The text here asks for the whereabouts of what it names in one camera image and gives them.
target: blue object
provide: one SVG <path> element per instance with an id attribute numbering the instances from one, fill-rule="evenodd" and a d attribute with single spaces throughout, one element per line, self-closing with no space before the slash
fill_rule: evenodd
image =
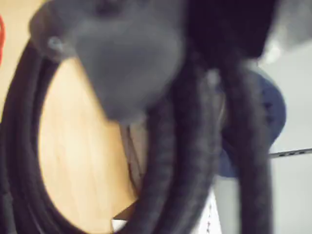
<path id="1" fill-rule="evenodd" d="M 286 122 L 286 105 L 277 86 L 263 74 L 250 71 L 250 78 L 259 82 L 262 95 L 262 104 L 266 110 L 266 120 L 269 126 L 270 145 L 274 143 L 282 132 Z M 224 137 L 231 131 L 231 127 L 222 132 L 222 152 L 219 159 L 219 175 L 223 177 L 237 177 L 235 165 L 230 161 L 229 155 L 234 153 L 231 143 Z"/>

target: black cord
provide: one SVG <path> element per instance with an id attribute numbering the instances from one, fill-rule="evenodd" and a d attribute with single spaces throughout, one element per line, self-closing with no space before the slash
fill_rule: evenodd
<path id="1" fill-rule="evenodd" d="M 233 146 L 237 155 L 232 160 L 240 182 L 242 233 L 272 232 L 268 145 L 259 94 L 241 66 L 244 56 L 237 49 L 234 33 L 218 11 L 210 9 L 212 20 L 207 28 L 214 33 L 213 43 L 205 41 L 198 25 L 190 24 L 189 31 L 205 64 L 193 60 L 195 49 L 188 48 L 170 93 L 148 110 L 147 172 L 136 210 L 119 233 L 187 234 L 195 225 L 218 154 L 215 95 L 204 79 L 204 69 L 212 65 L 219 69 L 236 133 Z M 57 68 L 58 64 L 40 56 L 29 42 L 9 89 L 0 136 L 4 234 L 84 233 L 54 207 L 38 161 L 41 110 Z"/>
<path id="2" fill-rule="evenodd" d="M 190 37 L 207 64 L 219 70 L 226 94 L 233 134 L 231 145 L 235 150 L 235 155 L 230 156 L 237 167 L 240 186 L 241 233 L 271 234 L 273 211 L 267 124 L 260 92 L 244 66 L 246 55 L 242 41 L 217 1 L 198 0 L 190 7 L 193 13 Z M 197 26 L 201 17 L 205 17 L 205 29 Z"/>
<path id="3" fill-rule="evenodd" d="M 13 197 L 18 234 L 84 233 L 71 225 L 54 207 L 44 187 L 38 161 L 40 114 L 57 67 L 58 64 L 41 57 L 28 43 L 3 112 L 1 170 L 7 171 L 10 188 L 6 191 L 10 191 Z M 207 142 L 209 133 L 216 135 L 217 130 L 213 130 L 216 129 L 214 125 L 203 125 L 206 117 L 213 113 L 212 109 L 205 111 L 203 116 L 194 115 L 186 111 L 183 100 L 179 100 L 181 94 L 183 99 L 187 98 L 194 87 L 188 106 L 194 105 L 193 108 L 200 113 L 206 108 L 207 98 L 198 98 L 196 91 L 200 79 L 188 78 L 182 83 L 186 81 L 190 86 L 185 93 L 180 93 L 181 87 L 177 85 L 173 88 L 172 97 L 165 96 L 148 111 L 150 148 L 147 173 L 136 210 L 120 233 L 152 233 L 156 225 L 161 232 L 187 233 L 204 206 L 213 176 L 213 165 L 210 164 L 213 153 L 209 153 L 209 147 L 215 146 L 215 141 L 209 145 Z M 172 103 L 180 105 L 172 108 Z M 181 217 L 185 222 L 162 225 L 168 215 Z"/>

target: white paper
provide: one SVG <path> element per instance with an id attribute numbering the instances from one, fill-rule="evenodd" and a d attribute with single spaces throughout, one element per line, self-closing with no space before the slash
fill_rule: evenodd
<path id="1" fill-rule="evenodd" d="M 126 222 L 125 220 L 113 219 L 112 225 L 114 232 L 120 230 Z M 222 234 L 215 194 L 213 192 L 207 198 L 203 213 L 191 234 Z"/>

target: black cable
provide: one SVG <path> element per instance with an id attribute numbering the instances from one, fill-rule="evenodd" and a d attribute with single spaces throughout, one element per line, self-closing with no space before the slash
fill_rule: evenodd
<path id="1" fill-rule="evenodd" d="M 148 110 L 148 168 L 136 210 L 120 233 L 187 234 L 197 221 L 216 169 L 218 126 L 214 94 L 204 79 L 212 64 L 221 75 L 235 129 L 243 234 L 270 234 L 272 205 L 268 145 L 259 95 L 244 74 L 244 56 L 218 12 L 212 44 L 190 30 L 205 64 L 188 50 L 171 92 Z M 39 120 L 58 64 L 28 43 L 5 103 L 1 128 L 2 233 L 83 234 L 54 207 L 38 161 Z"/>
<path id="2" fill-rule="evenodd" d="M 177 166 L 171 195 L 155 234 L 188 234 L 197 222 L 216 173 L 217 114 L 211 85 L 190 49 L 174 81 Z"/>
<path id="3" fill-rule="evenodd" d="M 218 3 L 198 0 L 191 7 L 193 15 L 190 18 L 193 21 L 189 25 L 190 37 L 206 62 L 219 69 L 226 94 L 233 134 L 231 146 L 236 152 L 230 156 L 237 167 L 240 186 L 241 233 L 270 234 L 272 185 L 267 124 L 260 92 L 254 79 L 250 79 L 245 72 L 247 57 L 239 35 L 233 31 L 231 22 Z M 205 29 L 195 25 L 202 21 L 200 17 L 203 16 Z"/>
<path id="4" fill-rule="evenodd" d="M 1 145 L 3 146 L 2 158 L 5 158 L 6 162 L 2 164 L 2 171 L 7 170 L 8 173 L 15 210 L 14 219 L 19 234 L 40 234 L 40 230 L 47 234 L 84 233 L 68 223 L 54 207 L 45 190 L 38 161 L 37 140 L 41 109 L 47 88 L 57 67 L 58 64 L 39 56 L 32 44 L 28 43 L 12 81 L 3 112 L 4 127 L 1 130 Z M 194 101 L 190 103 L 198 102 L 195 108 L 200 111 L 204 102 L 196 99 L 197 92 L 194 92 L 193 96 Z M 164 217 L 167 214 L 176 214 L 177 216 L 185 214 L 185 211 L 193 205 L 186 201 L 191 202 L 194 198 L 199 198 L 199 200 L 194 200 L 193 210 L 189 210 L 186 215 L 186 217 L 192 218 L 187 222 L 188 225 L 174 223 L 173 228 L 176 228 L 178 233 L 180 231 L 185 233 L 187 231 L 184 230 L 189 230 L 192 227 L 193 224 L 190 225 L 190 223 L 195 222 L 204 205 L 213 176 L 212 170 L 209 169 L 212 165 L 209 164 L 210 160 L 206 155 L 207 144 L 202 144 L 202 149 L 199 152 L 197 152 L 196 146 L 197 141 L 202 137 L 204 139 L 201 141 L 202 143 L 209 140 L 209 128 L 200 128 L 205 122 L 204 118 L 194 119 L 197 115 L 185 112 L 185 109 L 183 111 L 177 109 L 174 118 L 171 114 L 173 108 L 170 99 L 170 96 L 165 97 L 148 112 L 150 143 L 148 169 L 136 210 L 125 228 L 120 231 L 121 233 L 152 233 L 158 218 L 164 219 L 160 217 L 161 215 Z M 185 125 L 184 121 L 181 123 L 177 121 L 179 130 L 175 130 L 173 120 L 181 117 L 179 111 L 184 112 L 184 118 L 182 118 L 184 121 L 190 117 L 190 120 L 193 119 L 195 122 L 200 120 L 197 124 L 198 127 L 192 130 L 192 124 L 188 124 L 184 130 L 181 128 L 181 124 Z M 174 157 L 176 150 L 174 131 L 177 140 L 182 140 L 177 146 L 177 151 L 183 152 L 181 158 Z M 176 170 L 175 164 L 180 164 L 181 167 L 178 169 L 177 176 L 173 177 L 173 172 Z M 176 187 L 169 187 L 172 178 L 175 180 L 174 185 L 178 185 L 180 193 L 176 193 Z M 177 207 L 175 202 L 173 205 L 167 202 L 163 209 L 167 196 L 170 199 L 184 196 L 180 200 L 180 203 L 183 201 L 182 206 Z M 171 226 L 164 226 L 163 231 L 171 230 Z"/>

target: light wood panel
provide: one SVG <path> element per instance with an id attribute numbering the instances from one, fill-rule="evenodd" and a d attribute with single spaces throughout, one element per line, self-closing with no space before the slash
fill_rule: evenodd
<path id="1" fill-rule="evenodd" d="M 0 67 L 0 108 L 40 0 L 0 0 L 7 40 Z M 75 60 L 56 74 L 40 128 L 40 163 L 51 199 L 72 223 L 90 233 L 111 231 L 111 218 L 135 200 L 119 128 L 105 120 Z"/>

